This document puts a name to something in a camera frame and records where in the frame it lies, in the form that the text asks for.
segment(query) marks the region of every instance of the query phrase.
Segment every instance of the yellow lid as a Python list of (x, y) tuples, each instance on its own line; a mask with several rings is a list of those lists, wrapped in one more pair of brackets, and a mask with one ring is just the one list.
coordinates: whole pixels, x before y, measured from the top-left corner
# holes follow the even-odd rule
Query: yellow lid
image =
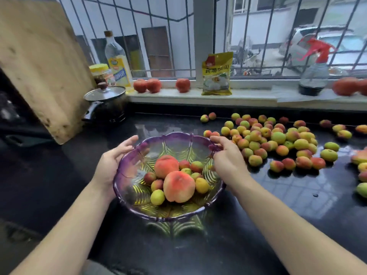
[(99, 71), (105, 71), (108, 70), (107, 64), (92, 64), (89, 66), (90, 71), (93, 72), (99, 72)]

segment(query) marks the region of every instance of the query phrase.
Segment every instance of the hand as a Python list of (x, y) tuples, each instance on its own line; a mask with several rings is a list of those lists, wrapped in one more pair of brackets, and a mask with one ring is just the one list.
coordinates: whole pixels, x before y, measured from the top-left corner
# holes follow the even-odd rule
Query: hand
[(130, 152), (134, 148), (133, 145), (138, 139), (138, 136), (134, 135), (123, 141), (116, 148), (102, 154), (101, 159), (98, 162), (90, 183), (97, 189), (101, 189), (106, 192), (111, 199), (115, 197), (112, 189), (112, 181), (116, 175), (120, 160), (126, 153)]
[(214, 154), (214, 167), (221, 179), (232, 189), (238, 183), (250, 178), (250, 172), (237, 145), (226, 137), (211, 136), (210, 140), (223, 146), (223, 150)]

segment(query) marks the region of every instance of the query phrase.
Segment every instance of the pot handle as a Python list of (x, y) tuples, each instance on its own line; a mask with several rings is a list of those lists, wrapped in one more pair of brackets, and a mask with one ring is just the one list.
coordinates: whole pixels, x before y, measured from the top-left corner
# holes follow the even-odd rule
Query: pot handle
[(84, 117), (83, 117), (83, 121), (91, 121), (92, 120), (92, 114), (94, 112), (94, 110), (101, 105), (103, 102), (100, 101), (94, 101), (91, 103), (91, 105), (89, 106), (87, 112), (85, 113)]

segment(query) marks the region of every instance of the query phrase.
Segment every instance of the pot lid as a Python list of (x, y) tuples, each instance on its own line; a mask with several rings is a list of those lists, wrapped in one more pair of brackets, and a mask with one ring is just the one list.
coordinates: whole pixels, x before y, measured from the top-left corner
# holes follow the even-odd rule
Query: pot lid
[(104, 101), (118, 97), (125, 92), (124, 87), (106, 87), (106, 83), (99, 83), (98, 86), (100, 89), (86, 93), (84, 99), (87, 101)]

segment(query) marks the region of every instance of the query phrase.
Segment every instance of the white paper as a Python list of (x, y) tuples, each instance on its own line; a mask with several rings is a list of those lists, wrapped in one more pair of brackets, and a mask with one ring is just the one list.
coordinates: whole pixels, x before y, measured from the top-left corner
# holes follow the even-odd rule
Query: white paper
[(302, 95), (298, 89), (292, 87), (273, 86), (271, 94), (277, 98), (277, 102), (299, 102), (310, 100), (331, 100), (340, 98), (332, 89), (323, 89), (318, 96)]

